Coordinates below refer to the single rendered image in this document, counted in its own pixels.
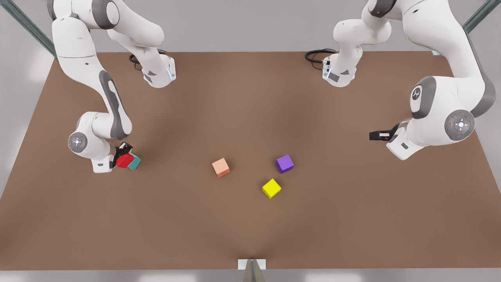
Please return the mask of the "salmon wooden cube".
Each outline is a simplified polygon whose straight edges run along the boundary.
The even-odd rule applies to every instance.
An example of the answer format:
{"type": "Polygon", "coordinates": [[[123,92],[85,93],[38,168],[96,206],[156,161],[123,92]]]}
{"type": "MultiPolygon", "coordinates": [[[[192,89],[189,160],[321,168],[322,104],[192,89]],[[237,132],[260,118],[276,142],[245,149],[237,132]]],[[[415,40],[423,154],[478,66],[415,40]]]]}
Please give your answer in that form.
{"type": "Polygon", "coordinates": [[[230,168],[227,164],[227,161],[224,158],[219,159],[218,161],[212,163],[215,173],[220,178],[224,175],[227,175],[230,172],[230,168]]]}

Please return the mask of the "silver frame post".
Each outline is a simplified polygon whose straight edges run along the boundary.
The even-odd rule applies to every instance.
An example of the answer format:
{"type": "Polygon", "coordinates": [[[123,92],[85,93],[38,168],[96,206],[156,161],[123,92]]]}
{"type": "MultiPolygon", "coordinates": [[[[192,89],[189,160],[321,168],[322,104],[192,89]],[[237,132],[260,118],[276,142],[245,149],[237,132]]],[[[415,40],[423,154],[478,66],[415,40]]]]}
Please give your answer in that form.
{"type": "Polygon", "coordinates": [[[479,54],[501,50],[501,0],[449,0],[479,54]]]}
{"type": "Polygon", "coordinates": [[[238,270],[244,270],[243,282],[265,282],[263,269],[266,269],[265,259],[238,259],[238,270]]]}
{"type": "Polygon", "coordinates": [[[55,46],[45,33],[13,2],[13,0],[0,0],[0,5],[51,55],[57,57],[55,46]]]}

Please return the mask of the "yellow wooden cube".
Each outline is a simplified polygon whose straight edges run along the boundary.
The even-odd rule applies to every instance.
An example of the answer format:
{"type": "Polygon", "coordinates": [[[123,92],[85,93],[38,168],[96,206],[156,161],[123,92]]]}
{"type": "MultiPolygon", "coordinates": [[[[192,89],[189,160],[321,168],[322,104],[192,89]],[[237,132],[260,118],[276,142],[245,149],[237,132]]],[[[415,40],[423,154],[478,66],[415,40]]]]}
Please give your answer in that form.
{"type": "Polygon", "coordinates": [[[262,187],[262,191],[269,199],[272,199],[277,195],[277,193],[279,193],[279,191],[281,191],[281,186],[275,179],[271,179],[262,187]]]}

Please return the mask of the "purple wooden cube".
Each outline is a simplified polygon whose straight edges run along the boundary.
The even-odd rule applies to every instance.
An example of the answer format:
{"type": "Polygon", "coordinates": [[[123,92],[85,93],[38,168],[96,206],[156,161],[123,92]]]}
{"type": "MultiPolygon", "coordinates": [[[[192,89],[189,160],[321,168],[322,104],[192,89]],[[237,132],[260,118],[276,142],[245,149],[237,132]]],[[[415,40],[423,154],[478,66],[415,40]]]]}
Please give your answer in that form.
{"type": "Polygon", "coordinates": [[[276,166],[279,170],[279,173],[283,174],[294,168],[294,163],[289,155],[282,156],[276,160],[276,166]]]}

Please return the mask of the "red wooden cube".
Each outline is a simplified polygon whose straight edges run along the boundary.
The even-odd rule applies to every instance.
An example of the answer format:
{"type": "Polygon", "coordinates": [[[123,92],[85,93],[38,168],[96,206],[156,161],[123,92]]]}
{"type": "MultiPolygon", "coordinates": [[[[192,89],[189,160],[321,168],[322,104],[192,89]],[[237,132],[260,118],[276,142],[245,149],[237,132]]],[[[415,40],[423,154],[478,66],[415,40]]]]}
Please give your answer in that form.
{"type": "Polygon", "coordinates": [[[121,167],[121,168],[127,168],[129,165],[135,160],[135,157],[130,154],[126,153],[123,155],[120,155],[118,159],[116,159],[115,166],[121,167]]]}

